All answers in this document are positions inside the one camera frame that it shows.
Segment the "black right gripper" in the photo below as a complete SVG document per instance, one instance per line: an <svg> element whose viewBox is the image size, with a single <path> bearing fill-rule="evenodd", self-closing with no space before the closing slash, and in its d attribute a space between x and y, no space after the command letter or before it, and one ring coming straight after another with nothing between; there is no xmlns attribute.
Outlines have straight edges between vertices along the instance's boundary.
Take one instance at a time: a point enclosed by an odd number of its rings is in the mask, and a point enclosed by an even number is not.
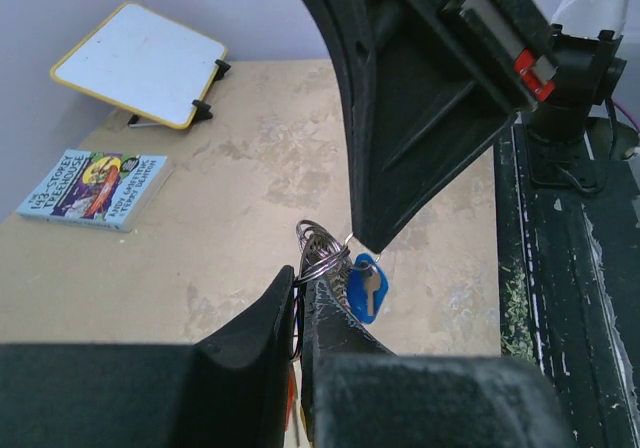
<svg viewBox="0 0 640 448"><path fill-rule="evenodd" d="M497 86L543 102L558 62L533 0L353 1L352 229L379 253L513 120Z"/></svg>

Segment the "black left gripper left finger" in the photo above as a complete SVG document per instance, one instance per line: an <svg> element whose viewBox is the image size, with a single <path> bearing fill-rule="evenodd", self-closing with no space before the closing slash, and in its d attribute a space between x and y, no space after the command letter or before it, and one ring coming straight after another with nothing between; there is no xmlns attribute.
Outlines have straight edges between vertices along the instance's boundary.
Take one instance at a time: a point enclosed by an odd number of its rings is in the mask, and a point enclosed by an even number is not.
<svg viewBox="0 0 640 448"><path fill-rule="evenodd" d="M5 447L280 447L294 272L194 344L5 344Z"/></svg>

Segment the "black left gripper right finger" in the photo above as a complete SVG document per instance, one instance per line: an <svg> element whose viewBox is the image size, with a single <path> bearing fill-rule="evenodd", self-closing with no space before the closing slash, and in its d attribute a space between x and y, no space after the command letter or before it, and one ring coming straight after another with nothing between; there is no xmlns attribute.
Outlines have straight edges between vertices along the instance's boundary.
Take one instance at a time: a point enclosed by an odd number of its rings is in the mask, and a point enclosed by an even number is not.
<svg viewBox="0 0 640 448"><path fill-rule="evenodd" d="M314 447L572 447L550 383L510 357L400 356L306 286L301 411Z"/></svg>

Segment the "blue key tag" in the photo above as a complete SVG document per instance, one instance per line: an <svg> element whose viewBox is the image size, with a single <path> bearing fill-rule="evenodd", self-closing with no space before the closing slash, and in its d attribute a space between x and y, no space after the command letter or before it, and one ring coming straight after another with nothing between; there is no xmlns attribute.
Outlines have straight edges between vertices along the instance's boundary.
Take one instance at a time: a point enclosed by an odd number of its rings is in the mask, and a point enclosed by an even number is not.
<svg viewBox="0 0 640 448"><path fill-rule="evenodd" d="M367 253L359 254L346 285L347 300L356 319L363 324L373 323L388 289L389 282L376 259Z"/></svg>

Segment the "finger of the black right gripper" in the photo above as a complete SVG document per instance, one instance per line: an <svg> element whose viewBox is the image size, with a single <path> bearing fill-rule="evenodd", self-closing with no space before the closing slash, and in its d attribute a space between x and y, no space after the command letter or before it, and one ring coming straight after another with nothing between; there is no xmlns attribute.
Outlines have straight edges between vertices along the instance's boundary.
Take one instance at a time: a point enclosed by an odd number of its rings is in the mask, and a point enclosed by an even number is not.
<svg viewBox="0 0 640 448"><path fill-rule="evenodd" d="M365 0L302 0L319 29L335 71L343 113L349 171L351 229L368 248L380 246L369 166L375 94L371 29Z"/></svg>

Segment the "metal keyring organizer with rings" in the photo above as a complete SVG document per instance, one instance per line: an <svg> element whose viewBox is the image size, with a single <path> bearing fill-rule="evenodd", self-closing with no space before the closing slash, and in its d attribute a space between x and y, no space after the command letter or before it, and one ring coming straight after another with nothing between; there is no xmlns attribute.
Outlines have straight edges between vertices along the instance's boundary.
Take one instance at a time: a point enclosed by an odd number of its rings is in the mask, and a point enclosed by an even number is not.
<svg viewBox="0 0 640 448"><path fill-rule="evenodd" d="M348 246L339 242L319 223L306 219L297 223L296 236L301 254L295 282L296 308L303 308L306 285L326 276L334 298L351 312L347 299L347 282L353 262Z"/></svg>

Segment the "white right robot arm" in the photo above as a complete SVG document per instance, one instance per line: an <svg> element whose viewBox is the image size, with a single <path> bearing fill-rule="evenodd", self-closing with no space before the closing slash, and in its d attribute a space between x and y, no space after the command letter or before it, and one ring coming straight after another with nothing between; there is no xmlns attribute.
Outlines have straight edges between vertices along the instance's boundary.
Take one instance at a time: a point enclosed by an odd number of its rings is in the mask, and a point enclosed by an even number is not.
<svg viewBox="0 0 640 448"><path fill-rule="evenodd" d="M384 250L517 118L572 144L608 101L629 0L302 0L338 81L351 224Z"/></svg>

